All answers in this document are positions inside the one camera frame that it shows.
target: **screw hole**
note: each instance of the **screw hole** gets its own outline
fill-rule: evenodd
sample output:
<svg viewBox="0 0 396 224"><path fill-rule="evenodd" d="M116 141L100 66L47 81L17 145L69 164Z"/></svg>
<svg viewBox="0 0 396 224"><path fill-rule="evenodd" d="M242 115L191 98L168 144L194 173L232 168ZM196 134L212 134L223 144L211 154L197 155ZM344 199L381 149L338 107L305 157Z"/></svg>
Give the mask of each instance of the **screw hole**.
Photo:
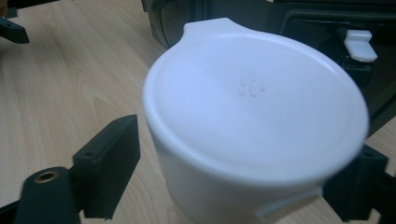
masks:
<svg viewBox="0 0 396 224"><path fill-rule="evenodd" d="M47 182L50 182L51 180L55 179L56 177L58 177L58 175L59 175L58 172L49 171L49 172L43 173L41 175L38 175L35 178L35 182L37 184L47 183Z"/></svg>

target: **black plastic bracket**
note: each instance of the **black plastic bracket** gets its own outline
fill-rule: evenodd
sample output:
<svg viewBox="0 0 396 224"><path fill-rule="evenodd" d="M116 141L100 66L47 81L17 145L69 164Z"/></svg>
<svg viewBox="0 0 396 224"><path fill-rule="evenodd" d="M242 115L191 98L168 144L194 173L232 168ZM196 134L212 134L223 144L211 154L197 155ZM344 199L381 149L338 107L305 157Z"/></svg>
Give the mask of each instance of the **black plastic bracket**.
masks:
<svg viewBox="0 0 396 224"><path fill-rule="evenodd" d="M29 43L29 37L22 26L2 17L0 17L0 36L17 44Z"/></svg>
<svg viewBox="0 0 396 224"><path fill-rule="evenodd" d="M73 156L71 169L28 177L20 200L0 208L0 223L76 224L81 210L112 218L139 159L137 116L116 119Z"/></svg>
<svg viewBox="0 0 396 224"><path fill-rule="evenodd" d="M323 188L323 197L344 221L367 220L374 208L379 223L396 223L396 178L385 173L388 158L364 146L359 156Z"/></svg>

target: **cup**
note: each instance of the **cup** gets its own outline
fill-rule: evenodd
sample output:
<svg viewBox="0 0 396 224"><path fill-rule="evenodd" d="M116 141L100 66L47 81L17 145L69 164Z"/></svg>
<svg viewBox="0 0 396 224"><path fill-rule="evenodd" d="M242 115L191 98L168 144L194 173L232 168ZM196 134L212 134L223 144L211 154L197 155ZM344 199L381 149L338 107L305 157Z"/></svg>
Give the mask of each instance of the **cup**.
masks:
<svg viewBox="0 0 396 224"><path fill-rule="evenodd" d="M186 24L143 103L169 193L196 224L272 223L312 202L368 129L336 63L228 19Z"/></svg>

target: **white clip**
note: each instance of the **white clip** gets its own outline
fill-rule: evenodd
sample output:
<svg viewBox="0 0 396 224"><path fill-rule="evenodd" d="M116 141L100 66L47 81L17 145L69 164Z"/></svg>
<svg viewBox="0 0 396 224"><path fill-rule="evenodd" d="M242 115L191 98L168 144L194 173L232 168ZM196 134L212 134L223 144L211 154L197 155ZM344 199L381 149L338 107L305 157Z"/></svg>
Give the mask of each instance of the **white clip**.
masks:
<svg viewBox="0 0 396 224"><path fill-rule="evenodd" d="M370 31L348 30L344 44L350 57L363 63L373 62L377 56L369 41L372 38Z"/></svg>

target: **wood grain surface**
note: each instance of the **wood grain surface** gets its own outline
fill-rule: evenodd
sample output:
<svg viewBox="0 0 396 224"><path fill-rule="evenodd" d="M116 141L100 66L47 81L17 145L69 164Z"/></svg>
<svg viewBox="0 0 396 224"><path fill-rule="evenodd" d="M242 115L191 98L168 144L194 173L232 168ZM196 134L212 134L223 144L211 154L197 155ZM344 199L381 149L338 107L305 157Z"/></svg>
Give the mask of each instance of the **wood grain surface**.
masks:
<svg viewBox="0 0 396 224"><path fill-rule="evenodd" d="M0 206L19 199L26 177L71 167L72 155L111 120L137 114L142 158L106 223L176 223L141 102L146 74L165 49L151 37L140 0L62 0L12 20L31 43L0 39ZM393 119L367 140L391 158L393 175L395 139ZM342 222L320 199L279 223Z"/></svg>

